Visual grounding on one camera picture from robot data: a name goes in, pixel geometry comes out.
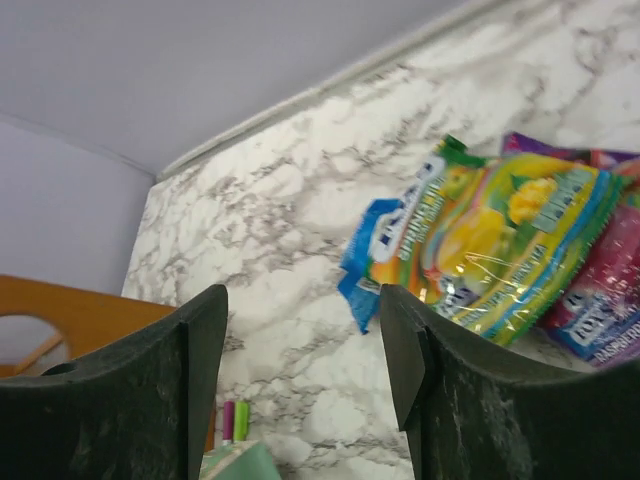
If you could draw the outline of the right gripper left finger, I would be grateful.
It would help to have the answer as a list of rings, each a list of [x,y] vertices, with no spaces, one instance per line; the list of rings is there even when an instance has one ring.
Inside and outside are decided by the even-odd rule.
[[[227,320],[212,285],[93,353],[2,381],[2,478],[198,478]]]

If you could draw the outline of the purple snack bag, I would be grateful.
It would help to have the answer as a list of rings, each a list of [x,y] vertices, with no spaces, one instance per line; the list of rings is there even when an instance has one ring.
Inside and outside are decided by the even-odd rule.
[[[639,154],[565,148],[515,131],[501,153],[533,153],[609,170],[633,179],[580,272],[538,326],[595,368],[639,356]]]

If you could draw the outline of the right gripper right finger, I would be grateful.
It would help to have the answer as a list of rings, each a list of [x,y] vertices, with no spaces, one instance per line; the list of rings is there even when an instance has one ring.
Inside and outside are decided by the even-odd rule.
[[[639,364],[541,363],[386,285],[380,325],[399,428],[418,479],[635,479]]]

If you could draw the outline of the yellow green snack bag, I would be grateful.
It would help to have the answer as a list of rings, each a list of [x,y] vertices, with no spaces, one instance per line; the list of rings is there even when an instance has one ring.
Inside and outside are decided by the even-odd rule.
[[[550,156],[474,156],[446,137],[376,227],[367,278],[507,345],[569,285],[627,183]]]

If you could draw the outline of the blue snack packet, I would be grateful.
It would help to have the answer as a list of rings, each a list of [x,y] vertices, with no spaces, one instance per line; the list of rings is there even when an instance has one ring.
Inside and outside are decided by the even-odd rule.
[[[398,199],[376,199],[371,202],[362,215],[340,263],[344,275],[337,285],[337,290],[347,301],[361,334],[368,332],[369,322],[379,306],[380,285],[367,278],[369,246],[378,221],[384,215],[395,211],[399,205]]]

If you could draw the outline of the green paper bag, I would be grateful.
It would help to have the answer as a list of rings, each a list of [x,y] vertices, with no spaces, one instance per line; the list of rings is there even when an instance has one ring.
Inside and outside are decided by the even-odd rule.
[[[242,441],[205,452],[200,480],[281,480],[266,445]]]

